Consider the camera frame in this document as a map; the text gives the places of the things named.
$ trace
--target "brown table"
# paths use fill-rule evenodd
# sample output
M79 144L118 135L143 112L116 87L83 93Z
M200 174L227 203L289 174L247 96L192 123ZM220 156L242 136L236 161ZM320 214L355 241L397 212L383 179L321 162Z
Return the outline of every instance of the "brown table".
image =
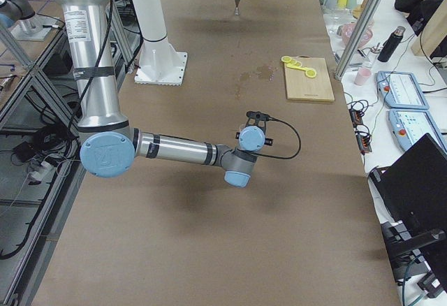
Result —
M120 98L132 125L235 145L247 110L294 125L302 151L260 159L236 189L218 168L137 159L87 176L34 306L399 305L367 180L333 81L331 104L287 101L280 57L335 67L317 0L162 0L170 42L189 53L181 87ZM296 138L269 122L274 147Z

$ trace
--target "black jacket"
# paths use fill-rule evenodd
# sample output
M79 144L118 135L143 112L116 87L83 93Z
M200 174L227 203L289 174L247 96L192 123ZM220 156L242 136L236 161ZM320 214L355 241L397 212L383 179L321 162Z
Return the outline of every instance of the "black jacket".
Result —
M394 8L403 13L409 13L408 23L418 35L428 23L443 0L396 0ZM431 57L445 57L447 55L447 37L431 54Z

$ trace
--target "computer monitor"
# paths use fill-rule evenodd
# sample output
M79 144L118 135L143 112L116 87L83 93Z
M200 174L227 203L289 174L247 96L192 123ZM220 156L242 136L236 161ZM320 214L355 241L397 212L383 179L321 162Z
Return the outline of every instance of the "computer monitor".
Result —
M447 154L425 134L380 175L383 202L411 237L441 229L447 233ZM420 248L447 291L447 240Z

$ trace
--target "wooden cutting board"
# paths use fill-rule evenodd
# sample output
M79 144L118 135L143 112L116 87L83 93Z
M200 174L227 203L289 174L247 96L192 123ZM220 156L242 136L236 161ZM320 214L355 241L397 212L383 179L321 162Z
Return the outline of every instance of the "wooden cutting board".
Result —
M292 57L302 62L303 66L316 69L316 77L308 78L304 71L287 68L284 64L286 77L287 99L306 101L335 100L330 84L328 68L324 58Z

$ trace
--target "black sleeve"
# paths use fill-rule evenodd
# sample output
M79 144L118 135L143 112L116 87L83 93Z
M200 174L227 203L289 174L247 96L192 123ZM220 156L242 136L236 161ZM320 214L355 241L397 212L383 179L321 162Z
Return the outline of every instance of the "black sleeve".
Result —
M428 21L432 18L434 12L441 5L442 0L423 0L420 3L420 12L424 20Z
M394 8L403 13L410 13L423 0L396 0Z

